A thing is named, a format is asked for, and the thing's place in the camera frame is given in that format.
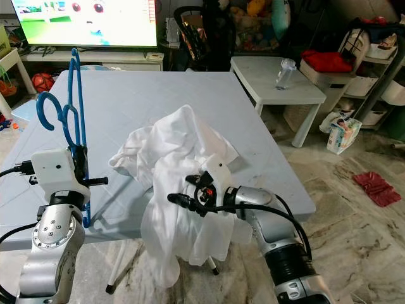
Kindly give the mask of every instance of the tv screen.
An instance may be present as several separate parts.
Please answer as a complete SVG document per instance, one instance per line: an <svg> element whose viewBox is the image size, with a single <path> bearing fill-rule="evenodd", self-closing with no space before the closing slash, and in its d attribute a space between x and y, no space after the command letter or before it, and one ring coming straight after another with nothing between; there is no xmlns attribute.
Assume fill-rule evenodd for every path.
<svg viewBox="0 0 405 304"><path fill-rule="evenodd" d="M156 46L154 0L11 0L28 43Z"/></svg>

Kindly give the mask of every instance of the tiled floor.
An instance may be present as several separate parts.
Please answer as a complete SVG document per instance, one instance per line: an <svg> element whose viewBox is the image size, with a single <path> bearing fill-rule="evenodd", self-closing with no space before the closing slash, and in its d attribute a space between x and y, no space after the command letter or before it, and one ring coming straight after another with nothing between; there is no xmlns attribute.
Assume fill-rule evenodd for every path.
<svg viewBox="0 0 405 304"><path fill-rule="evenodd" d="M291 133L269 113L263 120L316 203L304 224L314 265L337 303L405 303L405 200L377 207L352 180L354 174L378 172L405 197L405 152L389 148L392 140L361 132L337 156L325 148L327 137L312 134L303 148L290 145ZM0 163L18 137L0 132ZM276 303L270 272L255 244L232 245L221 274L208 267L180 263L170 289L154 285L140 239L130 241L114 295L104 292L120 242L86 244L80 250L70 303ZM24 251L0 254L1 284L15 292Z"/></svg>

